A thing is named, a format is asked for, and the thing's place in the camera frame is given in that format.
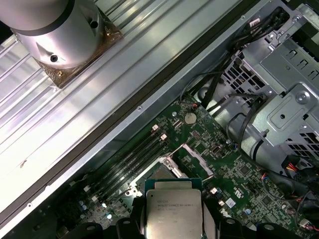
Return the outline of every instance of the metal cylinder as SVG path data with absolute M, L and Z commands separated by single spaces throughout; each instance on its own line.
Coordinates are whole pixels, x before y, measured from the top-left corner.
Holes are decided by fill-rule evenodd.
M 0 0 L 0 4 L 0 20 L 49 67 L 77 67 L 101 43 L 103 19 L 92 0 Z

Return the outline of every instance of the motherboard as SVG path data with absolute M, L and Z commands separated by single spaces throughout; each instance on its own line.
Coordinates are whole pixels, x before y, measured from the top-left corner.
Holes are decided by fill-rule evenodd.
M 260 172 L 193 102 L 191 97 L 173 102 L 59 206 L 69 230 L 83 222 L 107 228 L 128 217 L 134 197 L 144 195 L 147 179 L 201 178 L 203 195 L 218 200 L 223 216 L 253 230 L 259 223 L 277 223 L 307 238 L 295 227 L 293 207 L 264 191 Z M 267 183 L 273 195 L 282 196 L 275 184 Z

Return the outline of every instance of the cable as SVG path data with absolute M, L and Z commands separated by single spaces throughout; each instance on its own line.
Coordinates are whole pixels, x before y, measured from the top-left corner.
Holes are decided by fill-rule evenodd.
M 259 96 L 253 95 L 253 94 L 242 94 L 242 93 L 234 93 L 234 94 L 229 94 L 227 97 L 222 98 L 219 102 L 217 102 L 215 105 L 210 107 L 207 111 L 211 112 L 217 107 L 221 106 L 224 102 L 230 100 L 232 97 L 243 97 L 243 98 L 252 98 L 252 99 L 257 99 Z
M 185 94 L 185 92 L 188 90 L 188 88 L 190 87 L 190 85 L 196 80 L 197 77 L 199 76 L 209 76 L 209 75 L 215 75 L 215 74 L 219 74 L 220 72 L 215 72 L 215 71 L 212 71 L 212 72 L 205 72 L 205 73 L 200 73 L 200 74 L 197 74 L 195 76 L 193 76 L 193 78 L 186 84 L 186 86 L 184 87 L 184 89 L 182 90 L 182 92 L 180 93 L 179 95 L 179 101 L 182 102 L 182 98 L 183 98 L 183 95 Z
M 247 113 L 247 116 L 244 119 L 243 124 L 241 125 L 239 129 L 239 138 L 238 138 L 238 150 L 241 149 L 241 144 L 244 138 L 245 130 L 247 128 L 248 123 L 250 120 L 254 117 L 257 110 L 260 108 L 260 106 L 263 104 L 263 100 L 261 98 L 257 99 L 252 105 L 250 110 Z
M 246 117 L 245 114 L 243 114 L 243 113 L 238 113 L 238 114 L 236 114 L 233 118 L 231 118 L 231 120 L 230 120 L 230 121 L 227 123 L 227 125 L 226 125 L 226 135 L 227 135 L 227 138 L 228 138 L 228 139 L 231 139 L 230 134 L 229 134 L 230 124 L 231 124 L 233 121 L 235 121 L 235 120 L 237 119 L 237 117 L 239 117 L 239 116 L 244 116 L 244 117 Z
M 214 93 L 215 93 L 215 90 L 217 88 L 217 85 L 218 85 L 218 81 L 219 79 L 221 78 L 222 74 L 224 73 L 226 67 L 231 63 L 232 59 L 232 55 L 234 55 L 235 53 L 237 52 L 237 50 L 234 50 L 232 52 L 230 52 L 226 57 L 225 59 L 222 61 L 222 64 L 220 66 L 220 68 L 217 69 L 217 71 L 221 71 L 222 73 L 220 74 L 217 74 L 211 81 L 209 87 L 208 87 L 208 90 L 207 90 L 207 93 L 204 97 L 204 99 L 202 100 L 201 104 L 204 108 L 207 108 L 209 102 L 211 101 Z
M 298 207 L 297 207 L 296 213 L 295 213 L 295 226 L 296 226 L 296 228 L 297 228 L 297 229 L 300 229 L 302 232 L 308 233 L 308 234 L 309 234 L 309 233 L 312 234 L 312 233 L 309 232 L 309 231 L 306 231 L 305 229 L 303 229 L 302 227 L 299 226 L 298 213 L 299 213 L 300 209 L 302 208 L 302 205 L 304 204 L 304 201 L 305 201 L 306 197 L 308 196 L 308 194 L 309 194 L 310 192 L 311 192 L 311 191 L 308 191 L 308 192 L 304 195 L 304 197 L 303 197 L 303 199 L 300 201 L 300 203 L 299 203 L 299 205 L 298 205 Z
M 280 14 L 280 16 L 278 17 L 278 19 L 276 20 L 276 22 L 267 28 L 267 26 L 275 20 L 275 18 Z M 231 63 L 232 59 L 231 57 L 244 45 L 256 41 L 258 39 L 260 39 L 261 37 L 263 37 L 264 35 L 269 34 L 272 30 L 274 30 L 276 27 L 278 27 L 278 24 L 282 23 L 284 18 L 284 14 L 281 13 L 281 8 L 278 7 L 276 8 L 260 25 L 260 28 L 257 28 L 250 36 L 243 36 L 240 37 L 239 39 L 236 39 L 234 41 L 231 42 L 230 46 L 229 46 L 229 55 L 224 59 L 224 63 L 222 64 L 222 66 L 220 68 L 218 68 L 218 71 L 224 71 L 226 69 L 226 67 Z M 216 91 L 217 85 L 218 85 L 218 80 L 221 78 L 222 74 L 218 74 L 216 75 L 216 77 L 214 77 L 209 85 L 209 88 L 207 90 L 207 93 L 204 97 L 204 99 L 201 102 L 201 105 L 204 108 L 207 108 L 209 102 L 211 101 L 211 99 L 213 98 L 213 95 Z
M 258 149 L 260 148 L 260 146 L 261 146 L 263 143 L 264 143 L 264 141 L 263 141 L 263 140 L 260 140 L 260 141 L 256 144 L 256 146 L 255 146 L 255 148 L 254 148 L 254 152 L 253 152 L 253 160 L 254 160 L 254 161 L 256 161 Z
M 279 178 L 285 179 L 285 180 L 287 180 L 287 181 L 290 181 L 290 182 L 293 182 L 293 183 L 300 183 L 300 184 L 302 184 L 302 185 L 304 185 L 304 186 L 307 186 L 306 183 L 299 182 L 299 181 L 297 181 L 297 180 L 295 180 L 295 179 L 293 179 L 293 178 L 289 178 L 289 177 L 287 177 L 287 176 L 285 176 L 285 175 L 282 175 L 282 174 L 279 174 L 279 173 L 277 173 L 277 172 L 275 172 L 275 171 L 273 171 L 273 170 L 271 170 L 271 169 L 265 168 L 265 167 L 262 166 L 261 164 L 259 164 L 259 163 L 257 163 L 256 161 L 252 160 L 252 159 L 246 154 L 246 152 L 243 151 L 242 149 L 239 149 L 238 151 L 239 151 L 239 153 L 241 154 L 241 156 L 242 156 L 242 158 L 243 158 L 244 160 L 246 160 L 246 161 L 249 162 L 250 164 L 256 166 L 257 168 L 261 169 L 263 172 L 266 172 L 268 175 L 274 175 L 274 176 L 277 176 L 277 177 L 279 177 Z
M 279 197 L 273 195 L 273 194 L 269 191 L 269 189 L 267 188 L 267 185 L 266 185 L 266 182 L 265 182 L 265 179 L 267 179 L 267 178 L 268 178 L 268 177 L 262 178 L 261 183 L 262 183 L 262 185 L 263 185 L 263 188 L 265 189 L 265 192 L 266 192 L 271 198 L 276 199 L 276 200 L 278 200 L 278 201 L 282 201 L 282 202 L 294 202 L 294 201 L 296 201 L 296 200 L 301 199 L 301 198 L 304 197 L 304 195 L 301 195 L 301 196 L 299 196 L 299 197 L 295 197 L 295 198 L 291 198 L 291 199 L 285 199 L 285 198 L 279 198 Z

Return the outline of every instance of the yellow wire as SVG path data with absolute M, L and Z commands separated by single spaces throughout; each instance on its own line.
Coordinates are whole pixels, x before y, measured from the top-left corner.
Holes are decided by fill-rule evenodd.
M 293 170 L 292 168 L 290 168 L 290 167 L 287 167 L 287 169 L 288 170 L 290 170 L 290 171 L 294 171 L 295 172 L 295 170 Z

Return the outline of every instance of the green circuit board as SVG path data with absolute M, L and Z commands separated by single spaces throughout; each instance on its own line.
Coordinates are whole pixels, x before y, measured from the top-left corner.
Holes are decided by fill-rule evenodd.
M 188 97 L 183 103 L 172 103 L 94 173 L 96 178 L 102 179 L 91 183 L 88 192 L 81 192 L 82 198 L 87 197 L 82 200 L 86 200 L 88 209 L 82 210 L 84 216 L 79 221 L 95 221 L 107 227 L 117 218 L 127 217 L 133 196 L 122 192 L 154 160 L 171 154 L 187 177 L 209 178 L 205 180 L 206 187 L 212 190 L 208 196 L 218 198 L 223 216 L 236 218 L 250 228 L 258 223 L 277 223 L 302 235 L 295 227 L 294 216 L 286 213 L 291 205 L 273 200 L 265 193 L 256 168 L 241 158 L 234 145 L 226 143 L 223 129 L 212 116 L 201 106 L 193 107 L 192 102 L 194 100 Z M 157 133 L 152 133 L 154 125 L 158 127 Z M 145 143 L 148 137 L 158 138 L 163 134 L 164 140 L 151 143 L 150 139 Z M 207 168 L 203 168 L 198 158 L 205 161 Z M 167 178 L 169 174 L 169 170 L 157 164 L 138 181 L 137 190 L 143 193 L 146 179 Z M 268 185 L 274 195 L 281 196 L 274 184 L 268 181 Z M 99 201 L 92 202 L 92 196 L 96 195 Z M 113 214 L 112 219 L 107 218 L 109 213 Z

